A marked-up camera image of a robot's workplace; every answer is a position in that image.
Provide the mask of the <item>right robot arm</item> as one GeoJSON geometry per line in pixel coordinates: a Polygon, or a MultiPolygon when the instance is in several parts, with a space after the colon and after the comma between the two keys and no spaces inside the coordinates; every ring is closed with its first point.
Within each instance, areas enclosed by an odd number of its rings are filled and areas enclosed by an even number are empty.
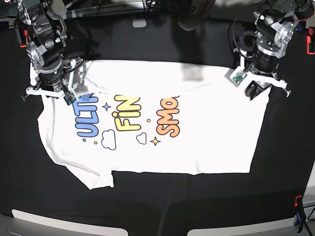
{"type": "Polygon", "coordinates": [[[30,95],[63,98],[67,105],[78,100],[74,72],[84,61],[84,48],[67,35],[64,19],[52,9],[51,0],[18,0],[14,28],[26,48],[36,76],[22,99],[30,95]]]}

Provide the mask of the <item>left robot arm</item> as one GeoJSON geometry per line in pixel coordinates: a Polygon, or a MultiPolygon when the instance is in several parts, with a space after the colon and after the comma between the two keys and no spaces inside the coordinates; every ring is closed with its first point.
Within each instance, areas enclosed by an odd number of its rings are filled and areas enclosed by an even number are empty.
{"type": "Polygon", "coordinates": [[[243,32],[234,39],[234,51],[240,65],[229,76],[230,81],[253,100],[269,87],[278,87],[290,96],[287,82],[278,78],[279,61],[300,22],[315,13],[312,0],[265,0],[254,12],[255,30],[243,32]]]}

